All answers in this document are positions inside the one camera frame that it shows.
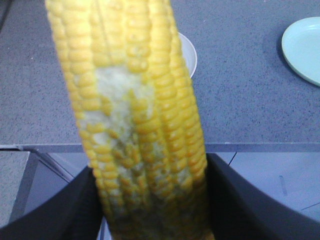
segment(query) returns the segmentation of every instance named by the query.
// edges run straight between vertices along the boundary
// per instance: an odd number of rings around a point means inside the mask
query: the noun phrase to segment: gray floor tile
[[[260,190],[301,211],[320,202],[320,153],[237,153],[231,165]]]
[[[29,152],[0,152],[0,228],[10,222],[29,155]]]
[[[39,162],[35,171],[24,214],[29,213],[45,203],[66,185],[67,182],[65,180],[42,162]]]
[[[73,177],[77,176],[89,161],[84,152],[49,153],[49,155]]]
[[[220,158],[222,158],[227,164],[230,164],[232,158],[235,156],[235,152],[215,152]]]
[[[320,222],[320,202],[313,206],[307,207],[301,211],[304,215],[307,215],[318,222]]]

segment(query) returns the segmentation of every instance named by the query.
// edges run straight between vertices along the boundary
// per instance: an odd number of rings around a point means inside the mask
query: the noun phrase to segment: white bowl
[[[192,77],[197,68],[197,52],[194,45],[185,35],[179,32],[179,37],[182,44],[182,54],[185,59],[186,66],[189,70],[190,77]]]

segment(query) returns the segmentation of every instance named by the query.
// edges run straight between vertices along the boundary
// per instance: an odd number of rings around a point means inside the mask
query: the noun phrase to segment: corn on the cob
[[[46,7],[113,239],[212,239],[203,132],[170,1]]]

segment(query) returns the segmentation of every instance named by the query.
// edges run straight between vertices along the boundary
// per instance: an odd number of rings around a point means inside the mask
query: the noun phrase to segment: gray table
[[[320,88],[288,67],[280,46],[291,23],[319,15],[318,0],[172,5],[198,54],[193,82],[208,152],[319,150]],[[43,1],[13,1],[0,56],[0,145],[81,150]]]

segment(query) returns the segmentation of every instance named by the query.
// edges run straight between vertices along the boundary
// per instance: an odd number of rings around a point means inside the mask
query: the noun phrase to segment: mint green plate
[[[320,86],[320,17],[291,24],[282,36],[282,51],[298,75]]]

